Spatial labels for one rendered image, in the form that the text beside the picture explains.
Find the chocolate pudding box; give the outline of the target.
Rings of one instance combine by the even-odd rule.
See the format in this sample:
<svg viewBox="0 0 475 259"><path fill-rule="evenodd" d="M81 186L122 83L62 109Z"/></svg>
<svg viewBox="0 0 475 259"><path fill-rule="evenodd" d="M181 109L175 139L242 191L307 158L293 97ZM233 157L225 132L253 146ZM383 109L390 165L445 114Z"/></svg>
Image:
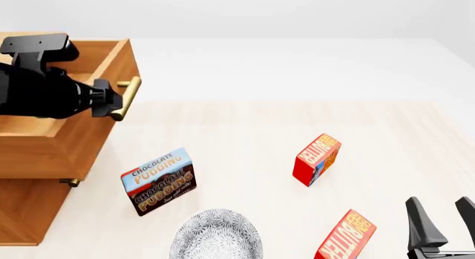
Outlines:
<svg viewBox="0 0 475 259"><path fill-rule="evenodd" d="M170 151L120 176L139 216L196 189L193 162L184 148Z"/></svg>

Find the red butter box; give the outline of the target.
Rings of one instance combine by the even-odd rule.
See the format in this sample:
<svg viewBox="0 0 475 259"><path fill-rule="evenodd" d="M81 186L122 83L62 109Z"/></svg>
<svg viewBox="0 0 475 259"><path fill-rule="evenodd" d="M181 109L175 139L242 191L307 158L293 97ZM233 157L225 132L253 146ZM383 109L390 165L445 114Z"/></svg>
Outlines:
<svg viewBox="0 0 475 259"><path fill-rule="evenodd" d="M335 162L340 148L338 140L321 134L296 156L292 176L310 187Z"/></svg>
<svg viewBox="0 0 475 259"><path fill-rule="evenodd" d="M376 229L376 225L350 209L318 247L314 259L356 259Z"/></svg>

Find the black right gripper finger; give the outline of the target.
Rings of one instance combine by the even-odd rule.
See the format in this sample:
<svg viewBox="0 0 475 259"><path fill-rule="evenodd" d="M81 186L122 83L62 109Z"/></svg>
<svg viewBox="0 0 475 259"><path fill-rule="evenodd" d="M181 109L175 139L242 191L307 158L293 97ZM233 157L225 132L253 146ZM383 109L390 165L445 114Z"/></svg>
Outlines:
<svg viewBox="0 0 475 259"><path fill-rule="evenodd" d="M410 197L405 202L409 225L407 249L438 249L448 243L448 239L435 227L419 199Z"/></svg>
<svg viewBox="0 0 475 259"><path fill-rule="evenodd" d="M464 220L472 242L475 243L475 203L468 197L461 197L455 202L455 205Z"/></svg>

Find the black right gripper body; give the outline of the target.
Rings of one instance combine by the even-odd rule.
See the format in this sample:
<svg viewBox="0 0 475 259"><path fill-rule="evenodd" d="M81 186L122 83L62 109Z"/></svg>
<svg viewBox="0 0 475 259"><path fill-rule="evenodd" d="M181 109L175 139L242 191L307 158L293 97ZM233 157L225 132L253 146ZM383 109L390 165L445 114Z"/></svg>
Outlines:
<svg viewBox="0 0 475 259"><path fill-rule="evenodd" d="M475 259L475 252L442 252L433 245L407 245L409 259Z"/></svg>

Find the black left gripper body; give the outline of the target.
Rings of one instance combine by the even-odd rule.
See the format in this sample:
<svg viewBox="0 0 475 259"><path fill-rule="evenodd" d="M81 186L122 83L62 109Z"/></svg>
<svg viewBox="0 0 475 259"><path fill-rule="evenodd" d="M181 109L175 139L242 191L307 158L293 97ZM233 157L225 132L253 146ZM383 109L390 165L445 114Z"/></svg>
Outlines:
<svg viewBox="0 0 475 259"><path fill-rule="evenodd" d="M95 79L91 89L92 117L106 117L112 112L113 96L109 82L104 79Z"/></svg>

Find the flat black plate on stalk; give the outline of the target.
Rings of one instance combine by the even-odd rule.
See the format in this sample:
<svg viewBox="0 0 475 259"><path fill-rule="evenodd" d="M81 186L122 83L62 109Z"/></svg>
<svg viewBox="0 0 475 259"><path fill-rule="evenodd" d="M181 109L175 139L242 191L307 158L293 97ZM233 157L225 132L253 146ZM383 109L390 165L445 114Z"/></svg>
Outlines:
<svg viewBox="0 0 475 259"><path fill-rule="evenodd" d="M48 62L72 62L79 51L66 33L34 36L8 36L0 46L0 53L13 58L13 66L46 73Z"/></svg>

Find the long brass drawer handle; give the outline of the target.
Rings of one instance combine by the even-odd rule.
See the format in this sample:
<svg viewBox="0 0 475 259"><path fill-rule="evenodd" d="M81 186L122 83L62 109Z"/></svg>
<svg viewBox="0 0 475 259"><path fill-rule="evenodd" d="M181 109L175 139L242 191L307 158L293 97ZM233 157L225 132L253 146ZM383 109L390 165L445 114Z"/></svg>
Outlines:
<svg viewBox="0 0 475 259"><path fill-rule="evenodd" d="M110 116L113 120L120 122L125 118L141 84L142 80L138 76L134 76L130 81L119 81L117 83L117 87L125 90L122 94L122 108L111 112Z"/></svg>

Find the wooden cabinet drawer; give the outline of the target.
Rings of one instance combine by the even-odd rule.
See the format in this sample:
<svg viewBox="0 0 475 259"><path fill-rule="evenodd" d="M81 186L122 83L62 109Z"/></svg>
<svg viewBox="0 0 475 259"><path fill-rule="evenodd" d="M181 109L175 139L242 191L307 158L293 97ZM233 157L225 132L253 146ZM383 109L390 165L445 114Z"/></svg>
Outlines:
<svg viewBox="0 0 475 259"><path fill-rule="evenodd" d="M55 62L70 78L92 85L105 79L118 94L119 82L139 76L130 40L76 40L79 58ZM0 178L84 180L115 121L83 111L55 120L0 116Z"/></svg>

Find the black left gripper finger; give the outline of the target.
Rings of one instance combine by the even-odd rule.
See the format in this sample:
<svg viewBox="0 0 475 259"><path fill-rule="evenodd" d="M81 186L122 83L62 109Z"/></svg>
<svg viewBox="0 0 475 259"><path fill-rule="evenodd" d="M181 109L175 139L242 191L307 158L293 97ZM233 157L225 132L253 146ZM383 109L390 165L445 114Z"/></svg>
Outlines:
<svg viewBox="0 0 475 259"><path fill-rule="evenodd" d="M122 96L116 93L113 89L108 90L108 116L113 120L123 120L121 114L116 114L115 111L122 109Z"/></svg>

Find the wooden cabinet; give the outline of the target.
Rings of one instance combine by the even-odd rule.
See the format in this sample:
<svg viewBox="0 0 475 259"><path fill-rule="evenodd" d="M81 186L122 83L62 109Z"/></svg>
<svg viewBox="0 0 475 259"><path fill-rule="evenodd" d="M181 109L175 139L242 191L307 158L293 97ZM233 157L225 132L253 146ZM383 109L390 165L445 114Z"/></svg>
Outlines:
<svg viewBox="0 0 475 259"><path fill-rule="evenodd" d="M70 187L53 175L70 165L50 130L54 120L0 115L0 246L36 246Z"/></svg>

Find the grey patterned bowl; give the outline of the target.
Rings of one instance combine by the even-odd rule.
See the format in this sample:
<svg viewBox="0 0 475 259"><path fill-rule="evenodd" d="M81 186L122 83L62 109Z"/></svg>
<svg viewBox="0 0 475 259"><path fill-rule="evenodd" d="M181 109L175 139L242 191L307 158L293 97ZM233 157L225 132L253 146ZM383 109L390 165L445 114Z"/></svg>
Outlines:
<svg viewBox="0 0 475 259"><path fill-rule="evenodd" d="M242 214L207 209L177 230L168 259L263 259L263 245L257 229Z"/></svg>

